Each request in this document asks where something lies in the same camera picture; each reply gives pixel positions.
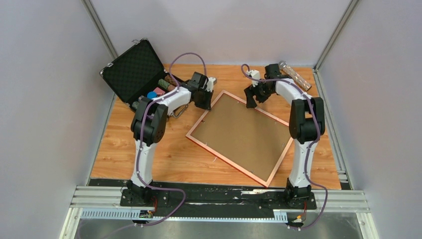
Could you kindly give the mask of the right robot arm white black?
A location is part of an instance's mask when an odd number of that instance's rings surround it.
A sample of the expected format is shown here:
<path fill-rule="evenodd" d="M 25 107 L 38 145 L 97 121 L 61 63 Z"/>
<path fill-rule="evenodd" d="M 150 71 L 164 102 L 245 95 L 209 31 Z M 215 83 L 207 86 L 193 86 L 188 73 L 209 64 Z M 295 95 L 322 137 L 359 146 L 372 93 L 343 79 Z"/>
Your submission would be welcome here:
<path fill-rule="evenodd" d="M 310 84 L 285 62 L 265 66 L 264 77 L 247 64 L 241 65 L 241 71 L 251 80 L 244 90 L 247 108 L 257 107 L 257 103 L 265 102 L 271 95 L 290 103 L 289 133 L 294 140 L 294 160 L 280 201 L 288 208 L 309 206 L 313 198 L 314 182 L 310 179 L 313 155 L 325 132 L 323 99 L 308 94 Z"/>

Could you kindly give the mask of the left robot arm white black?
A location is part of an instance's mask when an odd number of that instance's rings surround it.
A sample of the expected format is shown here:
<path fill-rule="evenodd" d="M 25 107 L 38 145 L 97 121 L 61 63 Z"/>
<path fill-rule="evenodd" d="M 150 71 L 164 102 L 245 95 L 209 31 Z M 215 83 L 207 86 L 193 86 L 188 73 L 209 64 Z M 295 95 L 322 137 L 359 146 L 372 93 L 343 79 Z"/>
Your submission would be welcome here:
<path fill-rule="evenodd" d="M 122 191 L 122 206 L 142 207 L 152 201 L 152 193 L 156 190 L 151 186 L 153 160 L 157 145 L 165 134 L 168 116 L 191 102 L 197 108 L 211 110 L 216 83 L 215 77 L 194 72 L 185 82 L 166 82 L 169 90 L 162 96 L 140 100 L 130 127 L 135 140 L 135 165 L 132 177 Z"/>

